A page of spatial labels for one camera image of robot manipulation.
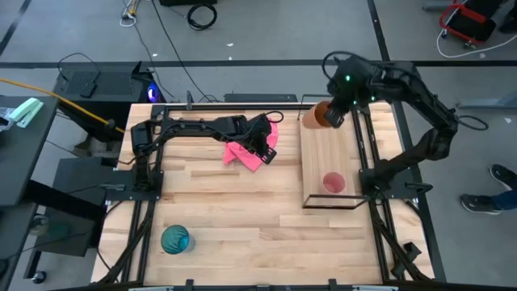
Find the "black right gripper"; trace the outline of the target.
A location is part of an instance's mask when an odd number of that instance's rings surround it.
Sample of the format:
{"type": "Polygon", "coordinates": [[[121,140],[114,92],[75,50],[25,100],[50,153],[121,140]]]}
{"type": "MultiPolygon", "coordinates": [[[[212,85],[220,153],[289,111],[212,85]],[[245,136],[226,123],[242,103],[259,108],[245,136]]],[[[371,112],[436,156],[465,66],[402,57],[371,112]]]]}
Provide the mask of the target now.
{"type": "Polygon", "coordinates": [[[327,91],[333,97],[323,117],[329,126],[338,129],[344,122],[345,115],[357,103],[363,85],[354,82],[329,82],[327,91]]]}

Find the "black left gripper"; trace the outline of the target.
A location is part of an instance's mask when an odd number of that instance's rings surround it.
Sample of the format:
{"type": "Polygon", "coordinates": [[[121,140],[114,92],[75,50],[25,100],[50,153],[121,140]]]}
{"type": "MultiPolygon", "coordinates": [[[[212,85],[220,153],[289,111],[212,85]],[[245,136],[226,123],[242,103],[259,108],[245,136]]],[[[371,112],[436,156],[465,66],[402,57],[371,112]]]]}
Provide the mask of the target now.
{"type": "Polygon", "coordinates": [[[251,126],[237,143],[263,163],[270,164],[277,155],[276,151],[267,144],[267,137],[271,134],[271,124],[265,114],[260,114],[250,120],[251,126]]]}

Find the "pink cloth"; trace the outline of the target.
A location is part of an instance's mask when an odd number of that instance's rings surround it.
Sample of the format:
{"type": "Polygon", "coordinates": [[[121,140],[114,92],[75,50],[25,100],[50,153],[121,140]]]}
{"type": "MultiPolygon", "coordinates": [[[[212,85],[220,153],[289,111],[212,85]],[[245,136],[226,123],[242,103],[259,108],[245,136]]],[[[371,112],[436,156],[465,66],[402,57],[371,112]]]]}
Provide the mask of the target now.
{"type": "MultiPolygon", "coordinates": [[[[267,144],[271,148],[275,148],[278,139],[278,125],[270,121],[271,133],[267,136],[267,144]]],[[[237,142],[225,143],[225,151],[223,154],[223,163],[229,165],[233,160],[240,161],[249,170],[255,172],[263,164],[263,161],[254,154],[251,154],[237,142]]]]}

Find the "medium orange cup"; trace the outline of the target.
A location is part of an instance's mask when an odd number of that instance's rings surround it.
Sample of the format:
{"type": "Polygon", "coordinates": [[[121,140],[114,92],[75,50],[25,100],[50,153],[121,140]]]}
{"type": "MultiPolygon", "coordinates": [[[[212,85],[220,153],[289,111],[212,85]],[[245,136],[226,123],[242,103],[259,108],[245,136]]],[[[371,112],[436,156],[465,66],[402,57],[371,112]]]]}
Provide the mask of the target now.
{"type": "Polygon", "coordinates": [[[321,101],[312,106],[302,118],[302,125],[306,129],[330,128],[331,124],[326,120],[325,113],[330,105],[330,101],[321,101]]]}

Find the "small pink ribbed cup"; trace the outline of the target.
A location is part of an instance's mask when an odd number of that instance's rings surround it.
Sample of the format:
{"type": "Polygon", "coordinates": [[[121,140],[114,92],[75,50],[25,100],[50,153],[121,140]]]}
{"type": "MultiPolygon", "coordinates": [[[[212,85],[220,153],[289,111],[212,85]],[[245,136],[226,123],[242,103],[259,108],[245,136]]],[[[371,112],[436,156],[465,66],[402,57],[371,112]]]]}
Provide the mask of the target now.
{"type": "Polygon", "coordinates": [[[329,172],[322,178],[322,186],[326,193],[343,194],[347,187],[347,182],[343,175],[338,172],[329,172]]]}

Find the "tall teal ribbed cup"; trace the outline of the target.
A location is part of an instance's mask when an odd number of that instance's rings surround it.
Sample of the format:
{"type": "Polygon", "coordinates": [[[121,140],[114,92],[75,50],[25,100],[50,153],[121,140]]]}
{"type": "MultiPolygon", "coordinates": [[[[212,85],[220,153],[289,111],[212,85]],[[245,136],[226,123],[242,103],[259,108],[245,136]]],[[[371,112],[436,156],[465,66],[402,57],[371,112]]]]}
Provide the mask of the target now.
{"type": "Polygon", "coordinates": [[[184,226],[172,225],[163,231],[160,244],[165,253],[178,255],[191,252],[195,248],[195,239],[184,226]]]}

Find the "black power strip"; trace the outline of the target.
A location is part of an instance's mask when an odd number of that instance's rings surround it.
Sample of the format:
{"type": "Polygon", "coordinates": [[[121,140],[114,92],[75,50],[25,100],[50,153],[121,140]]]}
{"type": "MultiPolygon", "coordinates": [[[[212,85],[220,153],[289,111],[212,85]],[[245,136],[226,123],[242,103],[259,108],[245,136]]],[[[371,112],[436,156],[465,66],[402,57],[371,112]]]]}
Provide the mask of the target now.
{"type": "Polygon", "coordinates": [[[224,95],[226,103],[297,103],[294,94],[238,94],[228,93],[224,95]]]}

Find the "red and black cart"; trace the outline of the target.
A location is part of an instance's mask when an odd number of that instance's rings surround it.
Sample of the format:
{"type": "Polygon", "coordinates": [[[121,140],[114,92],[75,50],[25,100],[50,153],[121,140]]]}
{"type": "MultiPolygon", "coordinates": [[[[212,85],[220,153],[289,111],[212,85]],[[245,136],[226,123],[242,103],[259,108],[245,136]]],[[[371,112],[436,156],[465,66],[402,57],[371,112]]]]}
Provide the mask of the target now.
{"type": "Polygon", "coordinates": [[[492,20],[501,5],[500,0],[454,0],[439,18],[443,29],[442,38],[456,36],[466,44],[483,44],[494,32],[496,23],[492,20]]]}

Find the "person's shoe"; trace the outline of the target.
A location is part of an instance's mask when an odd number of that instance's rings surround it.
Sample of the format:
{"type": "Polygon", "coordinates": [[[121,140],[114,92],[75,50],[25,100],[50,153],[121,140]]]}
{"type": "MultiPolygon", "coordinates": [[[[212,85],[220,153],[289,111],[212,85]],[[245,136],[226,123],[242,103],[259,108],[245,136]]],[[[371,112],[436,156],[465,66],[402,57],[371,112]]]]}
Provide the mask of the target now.
{"type": "Polygon", "coordinates": [[[498,215],[502,212],[501,209],[495,206],[492,198],[489,196],[462,194],[460,196],[460,203],[465,209],[472,213],[498,215]]]}
{"type": "Polygon", "coordinates": [[[517,190],[517,174],[500,164],[489,167],[490,175],[501,183],[507,190],[517,190]]]}

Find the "black computer tower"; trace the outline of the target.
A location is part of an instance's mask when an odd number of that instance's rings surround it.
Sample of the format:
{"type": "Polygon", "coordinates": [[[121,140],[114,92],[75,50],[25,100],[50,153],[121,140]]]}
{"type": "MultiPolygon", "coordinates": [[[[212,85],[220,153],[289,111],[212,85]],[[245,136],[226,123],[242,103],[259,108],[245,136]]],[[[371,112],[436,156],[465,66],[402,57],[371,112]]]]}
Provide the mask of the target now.
{"type": "Polygon", "coordinates": [[[66,65],[53,91],[105,120],[125,124],[135,103],[165,101],[153,71],[141,62],[130,65],[66,65]],[[97,88],[90,98],[80,96],[89,82],[97,88]]]}

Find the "person's leg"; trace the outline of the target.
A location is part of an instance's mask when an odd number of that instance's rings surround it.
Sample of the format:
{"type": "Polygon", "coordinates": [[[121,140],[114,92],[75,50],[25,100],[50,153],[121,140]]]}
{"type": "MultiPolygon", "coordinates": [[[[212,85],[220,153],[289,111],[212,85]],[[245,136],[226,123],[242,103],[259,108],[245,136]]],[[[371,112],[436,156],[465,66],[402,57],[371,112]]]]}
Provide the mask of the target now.
{"type": "Polygon", "coordinates": [[[517,189],[502,192],[491,197],[494,208],[498,211],[517,209],[517,189]]]}

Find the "black side desk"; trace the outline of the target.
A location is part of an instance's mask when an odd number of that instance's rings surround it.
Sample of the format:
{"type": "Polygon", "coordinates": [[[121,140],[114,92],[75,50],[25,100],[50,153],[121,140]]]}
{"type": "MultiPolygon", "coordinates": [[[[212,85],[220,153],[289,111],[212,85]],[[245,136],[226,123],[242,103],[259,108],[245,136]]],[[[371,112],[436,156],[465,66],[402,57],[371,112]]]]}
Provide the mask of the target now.
{"type": "Polygon", "coordinates": [[[57,99],[36,99],[43,106],[25,128],[15,121],[0,132],[0,207],[16,205],[23,199],[57,110],[57,99]]]}

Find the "mint green stapler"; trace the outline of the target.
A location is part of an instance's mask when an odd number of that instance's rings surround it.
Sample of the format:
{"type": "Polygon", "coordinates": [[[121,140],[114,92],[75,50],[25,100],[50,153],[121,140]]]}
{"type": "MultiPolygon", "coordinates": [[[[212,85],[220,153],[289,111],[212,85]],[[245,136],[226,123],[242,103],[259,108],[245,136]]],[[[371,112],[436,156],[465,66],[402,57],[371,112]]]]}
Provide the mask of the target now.
{"type": "Polygon", "coordinates": [[[7,115],[7,119],[15,122],[18,127],[25,129],[43,106],[44,103],[36,98],[27,99],[11,111],[7,115]]]}

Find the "wooden shelf with black frame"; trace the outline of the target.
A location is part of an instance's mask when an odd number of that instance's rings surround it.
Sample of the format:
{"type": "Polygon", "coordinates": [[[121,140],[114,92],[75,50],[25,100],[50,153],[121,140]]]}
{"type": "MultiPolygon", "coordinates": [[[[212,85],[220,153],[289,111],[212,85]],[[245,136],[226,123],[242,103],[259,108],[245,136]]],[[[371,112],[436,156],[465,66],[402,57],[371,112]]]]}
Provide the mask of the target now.
{"type": "Polygon", "coordinates": [[[338,129],[332,126],[323,129],[306,129],[302,125],[302,118],[309,110],[302,112],[299,118],[302,207],[304,209],[355,209],[364,203],[359,181],[362,163],[355,123],[348,116],[338,129]],[[329,172],[338,172],[344,176],[347,187],[343,194],[329,194],[324,190],[322,178],[329,172]]]}

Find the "black aluminium table frame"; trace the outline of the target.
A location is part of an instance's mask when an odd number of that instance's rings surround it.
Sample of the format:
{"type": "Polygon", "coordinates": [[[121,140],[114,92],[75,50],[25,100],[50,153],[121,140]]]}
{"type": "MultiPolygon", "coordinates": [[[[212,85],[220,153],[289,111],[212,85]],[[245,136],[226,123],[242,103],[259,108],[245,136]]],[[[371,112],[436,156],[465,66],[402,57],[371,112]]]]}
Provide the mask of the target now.
{"type": "Polygon", "coordinates": [[[306,105],[206,103],[175,117],[212,119],[272,111],[280,119],[274,160],[249,171],[225,165],[224,146],[207,138],[175,138],[166,144],[165,178],[150,236],[132,256],[131,278],[145,265],[146,285],[377,284],[393,266],[388,243],[372,225],[369,205],[304,209],[300,124],[306,105]],[[169,255],[163,231],[187,228],[191,252],[169,255]]]}

